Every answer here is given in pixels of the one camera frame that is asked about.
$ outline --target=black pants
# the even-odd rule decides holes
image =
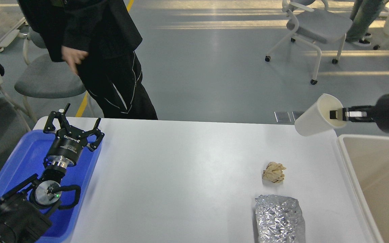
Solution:
[[[77,69],[105,118],[157,120],[156,110],[141,83],[142,67],[135,52],[108,59],[90,53]]]

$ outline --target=gray chair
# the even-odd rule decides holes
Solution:
[[[281,43],[289,39],[293,43],[295,40],[298,40],[299,42],[314,48],[318,55],[313,69],[312,80],[310,81],[312,85],[315,85],[318,82],[317,77],[322,54],[321,49],[315,45],[315,42],[326,44],[340,40],[337,56],[332,60],[333,64],[337,64],[340,60],[344,41],[346,40],[346,32],[352,25],[352,20],[349,18],[329,12],[327,0],[322,0],[324,9],[312,9],[307,6],[314,1],[315,0],[291,0],[290,3],[288,3],[287,0],[282,1],[282,11],[290,17],[290,20],[286,25],[290,32],[286,34],[279,43],[273,46],[265,56],[265,61],[269,62],[271,60],[271,53],[277,49]],[[295,15],[293,13],[295,9],[302,9],[304,12]]]
[[[19,117],[20,121],[23,123],[23,125],[25,126],[26,128],[26,131],[31,131],[31,128],[29,127],[28,125],[28,122],[25,120],[25,118],[22,116],[22,114],[20,113],[20,111],[22,111],[23,113],[27,113],[26,109],[24,109],[22,106],[18,105],[11,97],[10,95],[3,89],[2,87],[2,83],[3,83],[3,79],[1,77],[1,74],[0,74],[0,92],[5,96],[5,100],[10,103],[13,107],[14,107],[14,111],[16,112],[17,116]]]
[[[21,109],[34,122],[37,117],[28,103],[28,97],[42,99],[60,99],[83,94],[86,89],[79,76],[74,74],[65,62],[52,62],[49,54],[43,54],[30,62],[28,59],[29,40],[39,48],[46,48],[40,34],[29,28],[24,34],[23,57],[28,65],[26,70],[16,82],[14,88],[23,95],[25,109]]]

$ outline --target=hand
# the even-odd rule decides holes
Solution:
[[[85,57],[88,56],[88,52],[86,51],[80,51],[66,46],[62,46],[61,54],[62,54],[62,60],[67,62],[71,71],[73,71],[74,74],[76,75],[78,75],[76,64],[81,64],[82,60],[84,60]]]

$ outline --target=person's legs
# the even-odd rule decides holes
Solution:
[[[354,16],[352,26],[347,32],[346,41],[355,42],[361,39],[366,34],[370,24],[378,17],[383,6],[383,0],[363,0]]]
[[[352,7],[351,16],[349,17],[352,21],[355,19],[355,15],[357,15],[358,9],[360,9],[363,0],[355,0],[354,6]]]
[[[108,79],[103,60],[90,54],[81,65],[77,65],[79,77],[91,97],[96,100],[105,118],[119,118],[124,104]]]
[[[156,110],[142,85],[142,67],[134,52],[105,59],[106,75],[122,96],[125,112],[121,118],[157,120]]]

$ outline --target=white table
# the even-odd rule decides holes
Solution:
[[[68,120],[84,130],[95,122]],[[299,200],[308,243],[372,242],[333,131],[302,137],[289,125],[122,119],[100,127],[73,243],[257,242],[261,194]],[[287,168],[283,183],[262,181],[270,161]]]

